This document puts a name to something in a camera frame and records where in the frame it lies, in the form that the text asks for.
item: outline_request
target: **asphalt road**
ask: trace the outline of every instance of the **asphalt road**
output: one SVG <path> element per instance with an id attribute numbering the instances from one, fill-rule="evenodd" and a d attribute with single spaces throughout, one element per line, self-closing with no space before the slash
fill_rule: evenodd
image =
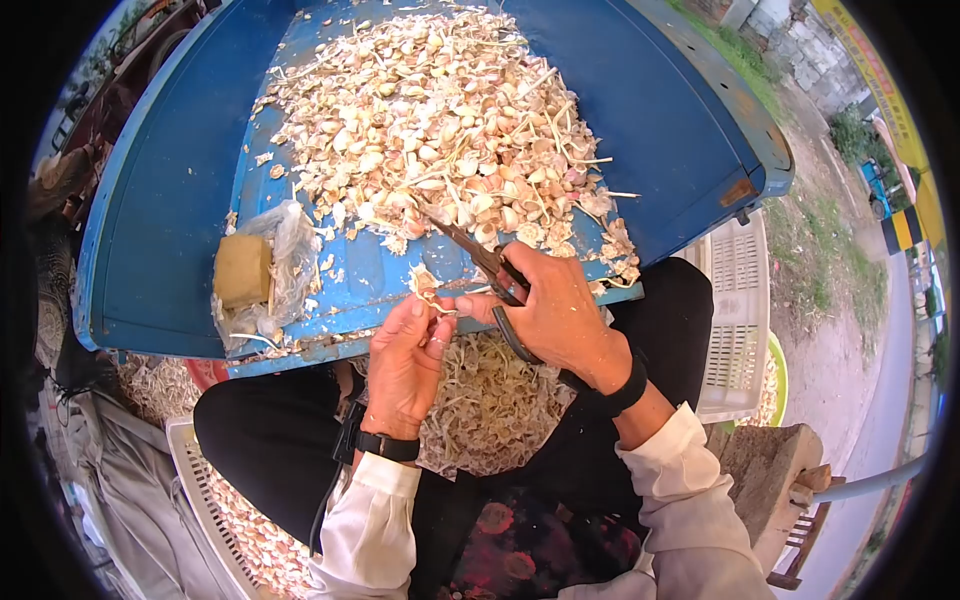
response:
<path id="1" fill-rule="evenodd" d="M 901 253 L 887 259 L 890 274 L 890 317 L 886 344 L 873 401 L 843 472 L 847 481 L 863 479 L 896 465 L 900 433 L 906 417 L 913 362 L 910 284 L 906 258 Z M 781 600 L 825 600 L 840 583 L 860 544 L 869 536 L 882 492 L 864 494 L 830 507 L 827 522 L 807 558 L 796 591 L 774 588 Z"/>

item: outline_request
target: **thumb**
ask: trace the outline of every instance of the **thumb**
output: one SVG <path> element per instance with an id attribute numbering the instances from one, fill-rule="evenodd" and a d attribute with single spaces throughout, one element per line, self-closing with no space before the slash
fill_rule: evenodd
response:
<path id="1" fill-rule="evenodd" d="M 416 348 L 426 335 L 429 323 L 430 314 L 426 302 L 414 298 L 413 304 L 410 306 L 410 312 L 404 317 L 399 331 L 390 345 L 401 348 Z"/>
<path id="2" fill-rule="evenodd" d="M 493 308 L 495 306 L 504 306 L 508 313 L 512 308 L 506 306 L 500 301 L 500 298 L 493 294 L 465 294 L 457 297 L 454 302 L 460 313 L 472 317 L 479 323 L 487 325 L 496 323 L 496 319 L 493 317 Z"/>

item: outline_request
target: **green basket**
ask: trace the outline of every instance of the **green basket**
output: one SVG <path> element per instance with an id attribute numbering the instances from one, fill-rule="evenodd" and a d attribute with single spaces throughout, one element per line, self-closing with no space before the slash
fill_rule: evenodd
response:
<path id="1" fill-rule="evenodd" d="M 786 358 L 783 357 L 783 347 L 780 345 L 780 340 L 777 339 L 773 331 L 770 332 L 770 337 L 767 338 L 767 340 L 767 348 L 770 351 L 770 355 L 774 357 L 774 362 L 777 363 L 777 411 L 770 420 L 770 426 L 780 427 L 783 424 L 783 413 L 786 412 L 786 399 L 789 392 L 789 379 L 786 374 Z M 720 425 L 727 433 L 733 433 L 733 429 L 736 427 L 736 421 L 725 420 L 720 423 Z"/>

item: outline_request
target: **knee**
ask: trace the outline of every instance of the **knee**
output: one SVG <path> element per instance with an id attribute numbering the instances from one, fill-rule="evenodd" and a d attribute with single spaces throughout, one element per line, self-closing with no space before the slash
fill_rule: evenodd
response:
<path id="1" fill-rule="evenodd" d="M 222 381 L 204 392 L 193 408 L 193 429 L 204 456 L 219 454 L 218 449 L 229 444 L 237 432 L 238 420 L 245 414 L 242 395 L 238 395 L 240 381 Z"/>
<path id="2" fill-rule="evenodd" d="M 670 256 L 655 268 L 663 269 L 664 279 L 669 280 L 673 292 L 686 304 L 688 317 L 709 325 L 713 318 L 713 284 L 707 276 L 676 256 Z"/>

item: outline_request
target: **red vehicle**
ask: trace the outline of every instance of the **red vehicle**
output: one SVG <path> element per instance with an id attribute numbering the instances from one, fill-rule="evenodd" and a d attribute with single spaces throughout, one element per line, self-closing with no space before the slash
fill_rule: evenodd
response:
<path id="1" fill-rule="evenodd" d="M 54 133 L 54 152 L 70 151 L 93 143 L 99 134 L 116 143 L 124 123 L 147 84 L 177 45 L 220 0 L 156 0 L 109 47 L 109 72 L 92 98 L 88 83 L 68 101 Z"/>

